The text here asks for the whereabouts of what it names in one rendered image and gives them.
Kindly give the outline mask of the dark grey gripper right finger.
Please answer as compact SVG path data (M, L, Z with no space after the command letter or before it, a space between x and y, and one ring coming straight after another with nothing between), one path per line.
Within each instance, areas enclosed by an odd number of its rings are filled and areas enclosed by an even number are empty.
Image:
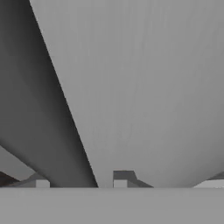
M113 171L113 186L116 186L116 182L125 182L129 188L152 188L152 185L138 179L134 171Z

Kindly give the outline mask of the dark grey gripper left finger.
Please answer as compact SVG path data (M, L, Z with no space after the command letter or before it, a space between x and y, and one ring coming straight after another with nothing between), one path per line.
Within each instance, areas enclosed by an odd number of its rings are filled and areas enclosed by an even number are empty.
M9 185L9 187L49 188L50 185L51 184L47 179L35 172L29 178L19 181L17 183L13 183Z

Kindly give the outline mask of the large grey rounded object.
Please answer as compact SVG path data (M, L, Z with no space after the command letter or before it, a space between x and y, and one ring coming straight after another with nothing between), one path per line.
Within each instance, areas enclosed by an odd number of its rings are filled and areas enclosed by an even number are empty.
M0 146L56 187L224 172L224 0L0 0Z

